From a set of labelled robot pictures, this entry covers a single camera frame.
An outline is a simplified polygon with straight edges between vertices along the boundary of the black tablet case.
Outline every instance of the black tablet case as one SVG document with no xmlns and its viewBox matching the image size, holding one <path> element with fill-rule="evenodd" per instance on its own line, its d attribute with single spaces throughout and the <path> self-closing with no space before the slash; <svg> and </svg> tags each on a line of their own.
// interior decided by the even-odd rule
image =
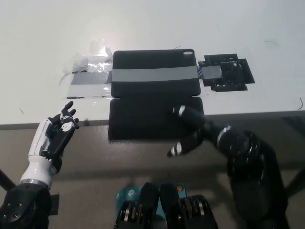
<svg viewBox="0 0 305 229">
<path fill-rule="evenodd" d="M 175 105 L 203 111 L 194 51 L 116 51 L 109 139 L 178 139 L 193 130 L 171 115 Z"/>
</svg>

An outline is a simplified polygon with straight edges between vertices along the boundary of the white tabletop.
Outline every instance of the white tabletop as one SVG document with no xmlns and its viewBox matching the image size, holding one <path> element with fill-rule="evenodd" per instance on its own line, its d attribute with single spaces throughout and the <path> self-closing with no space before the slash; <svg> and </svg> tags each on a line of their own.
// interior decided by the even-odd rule
<svg viewBox="0 0 305 229">
<path fill-rule="evenodd" d="M 0 3 L 0 128 L 35 127 L 67 103 L 64 63 L 90 42 L 112 51 L 193 48 L 246 58 L 255 84 L 216 93 L 203 87 L 206 115 L 304 114 L 303 0 L 17 0 Z M 81 121 L 105 125 L 110 100 L 77 99 Z"/>
</svg>

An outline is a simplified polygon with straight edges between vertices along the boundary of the wire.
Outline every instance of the wire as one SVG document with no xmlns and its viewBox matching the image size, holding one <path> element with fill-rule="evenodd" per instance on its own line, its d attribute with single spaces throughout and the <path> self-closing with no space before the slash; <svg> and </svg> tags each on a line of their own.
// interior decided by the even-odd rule
<svg viewBox="0 0 305 229">
<path fill-rule="evenodd" d="M 302 100 L 302 98 L 300 98 L 300 100 L 301 100 L 302 105 L 301 105 L 301 107 L 299 109 L 297 109 L 298 111 L 303 108 L 303 100 Z"/>
</svg>

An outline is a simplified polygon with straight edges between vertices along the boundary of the robotic hand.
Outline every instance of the robotic hand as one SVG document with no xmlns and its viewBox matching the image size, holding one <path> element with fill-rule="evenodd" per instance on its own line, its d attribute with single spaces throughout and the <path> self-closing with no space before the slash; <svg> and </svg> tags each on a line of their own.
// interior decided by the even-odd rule
<svg viewBox="0 0 305 229">
<path fill-rule="evenodd" d="M 227 158 L 227 173 L 239 214 L 250 229 L 288 229 L 285 217 L 287 194 L 274 150 L 250 131 L 216 126 L 192 108 L 180 106 L 173 114 L 197 128 L 182 139 L 168 156 L 189 153 L 204 139 Z"/>
<path fill-rule="evenodd" d="M 73 101 L 60 114 L 39 124 L 29 151 L 29 166 L 0 208 L 1 229 L 48 228 L 52 177 L 60 171 L 63 151 L 79 128 L 78 119 L 73 118 L 76 110 L 68 111 L 72 105 Z"/>
</svg>

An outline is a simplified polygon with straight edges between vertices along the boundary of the gray floor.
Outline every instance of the gray floor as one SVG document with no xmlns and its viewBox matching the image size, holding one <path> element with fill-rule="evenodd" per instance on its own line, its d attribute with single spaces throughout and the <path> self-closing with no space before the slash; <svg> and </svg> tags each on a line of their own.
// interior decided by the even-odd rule
<svg viewBox="0 0 305 229">
<path fill-rule="evenodd" d="M 305 167 L 305 140 L 281 119 L 231 122 L 256 132 L 277 152 L 285 184 Z M 35 130 L 0 131 L 0 168 L 18 182 L 27 167 L 27 153 Z M 234 208 L 225 159 L 209 143 L 188 156 L 166 158 L 171 143 L 109 144 L 107 127 L 78 130 L 66 148 L 61 172 L 51 192 L 60 193 L 59 215 L 50 217 L 51 229 L 112 229 L 115 196 L 121 188 L 146 181 L 184 182 L 189 195 L 204 194 L 220 229 L 242 229 Z M 292 229 L 304 228 L 305 192 L 289 201 Z"/>
</svg>

